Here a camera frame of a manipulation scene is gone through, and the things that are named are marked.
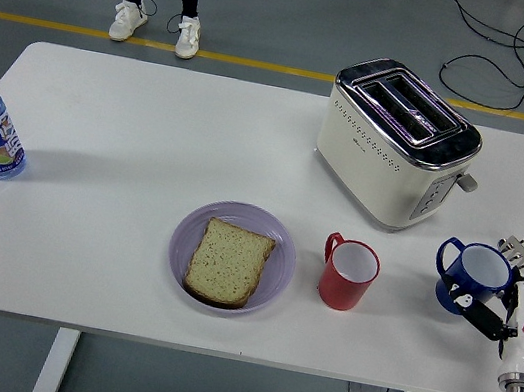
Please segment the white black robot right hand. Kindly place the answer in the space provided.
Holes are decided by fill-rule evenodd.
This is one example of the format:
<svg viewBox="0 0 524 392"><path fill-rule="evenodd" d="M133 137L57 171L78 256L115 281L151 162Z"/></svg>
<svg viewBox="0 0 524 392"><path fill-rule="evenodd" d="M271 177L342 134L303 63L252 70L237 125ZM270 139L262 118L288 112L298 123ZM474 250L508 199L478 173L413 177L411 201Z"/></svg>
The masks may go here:
<svg viewBox="0 0 524 392"><path fill-rule="evenodd" d="M498 384L504 392L524 392L524 277L520 273L517 267L512 269L512 283L501 300L507 308L502 319L443 268L439 270L454 308L484 336L499 343Z"/></svg>

